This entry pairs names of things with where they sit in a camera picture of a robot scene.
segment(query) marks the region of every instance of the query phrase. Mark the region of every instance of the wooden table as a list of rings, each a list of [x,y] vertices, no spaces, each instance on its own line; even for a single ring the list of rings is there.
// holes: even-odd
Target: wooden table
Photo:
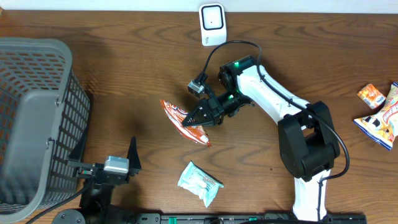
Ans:
[[[263,48],[262,63],[292,93],[325,102],[345,140],[351,169],[328,182],[331,212],[363,212],[369,223],[398,222],[398,148],[387,151],[352,120],[375,111],[356,93],[374,84],[388,94],[398,75],[398,17],[362,14],[227,13],[228,39]],[[73,70],[95,94],[86,162],[126,156],[137,136],[142,171],[117,187],[113,204],[164,213],[262,213],[290,210],[294,182],[280,157],[277,126],[259,106],[245,107],[224,124],[207,128],[213,147],[184,139],[161,110],[160,99],[192,109],[187,84],[202,70],[213,47],[201,45],[198,13],[4,11],[0,35],[54,38],[73,53]],[[223,91],[216,74],[225,62],[257,55],[247,45],[214,54],[209,83]],[[220,179],[213,203],[177,187],[192,160]],[[332,173],[342,170],[340,156]],[[55,214],[75,208],[76,199]]]

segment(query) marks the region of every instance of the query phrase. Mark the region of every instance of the red snack bag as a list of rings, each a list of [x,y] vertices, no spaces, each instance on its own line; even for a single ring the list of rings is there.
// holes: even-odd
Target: red snack bag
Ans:
[[[164,100],[160,100],[160,105],[163,107],[166,115],[169,117],[171,122],[177,128],[177,131],[179,131],[179,133],[183,137],[192,140],[196,143],[204,144],[207,145],[208,147],[211,147],[209,136],[207,135],[203,126],[192,126],[187,128],[184,128],[182,126],[181,123],[185,119],[185,117],[187,117],[188,114],[186,111],[181,110],[177,106],[174,106],[171,103]]]

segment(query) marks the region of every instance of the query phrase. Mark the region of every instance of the chip bag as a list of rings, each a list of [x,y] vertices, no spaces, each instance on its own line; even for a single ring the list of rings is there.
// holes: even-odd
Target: chip bag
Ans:
[[[386,100],[386,97],[372,84],[367,84],[357,95],[372,109],[377,108]]]
[[[186,111],[181,110],[177,106],[174,106],[171,103],[164,100],[160,100],[160,105],[163,107],[166,115],[169,117],[171,122],[177,128],[177,131],[179,131],[179,133],[183,137],[192,140],[196,143],[204,144],[207,145],[208,147],[211,147],[209,136],[207,135],[203,126],[191,126],[187,128],[182,126],[181,123],[187,117],[188,114]]]
[[[391,85],[384,107],[375,115],[354,120],[361,130],[373,141],[392,149],[392,143],[398,134],[398,83]]]

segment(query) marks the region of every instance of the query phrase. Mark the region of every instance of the small snack packet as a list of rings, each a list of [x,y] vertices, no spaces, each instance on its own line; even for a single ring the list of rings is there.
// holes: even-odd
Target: small snack packet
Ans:
[[[160,105],[162,105],[164,111],[166,112],[166,115],[169,117],[171,122],[177,128],[177,131],[179,131],[179,133],[183,137],[192,140],[196,143],[204,144],[207,145],[208,147],[211,147],[209,136],[207,135],[203,126],[191,126],[187,128],[184,128],[182,126],[181,123],[185,119],[185,117],[187,117],[188,114],[186,111],[181,110],[177,106],[174,106],[171,103],[164,100],[160,100]]]
[[[377,108],[386,100],[386,97],[372,84],[367,84],[357,95],[372,109]]]
[[[204,201],[206,208],[216,197],[218,189],[224,187],[223,184],[195,166],[192,161],[189,162],[187,168],[182,172],[178,186],[198,195]]]
[[[392,142],[398,135],[398,83],[391,85],[384,107],[375,115],[354,120],[361,130],[373,141],[392,149]]]

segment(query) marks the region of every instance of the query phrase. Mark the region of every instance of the white device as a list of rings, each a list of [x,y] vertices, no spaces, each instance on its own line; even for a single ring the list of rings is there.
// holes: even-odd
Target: white device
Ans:
[[[104,164],[104,170],[127,174],[129,172],[129,159],[116,156],[108,156]]]
[[[260,72],[274,88],[288,98],[293,99],[295,103],[303,107],[309,104],[308,101],[295,96],[277,83],[262,65],[260,66]],[[237,81],[241,93],[255,101],[276,123],[282,120],[287,114],[294,115],[300,112],[300,109],[289,105],[288,101],[281,98],[261,81],[255,65],[243,70],[242,74],[237,76]],[[308,182],[305,182],[303,179],[294,179],[295,203],[293,212],[299,220],[318,221],[318,183],[322,177],[327,177],[329,174],[330,170],[324,170],[313,176],[312,180]],[[320,207],[321,219],[326,215],[325,192],[326,181],[323,181]]]
[[[200,6],[199,18],[203,46],[220,45],[226,41],[225,12],[221,4]]]

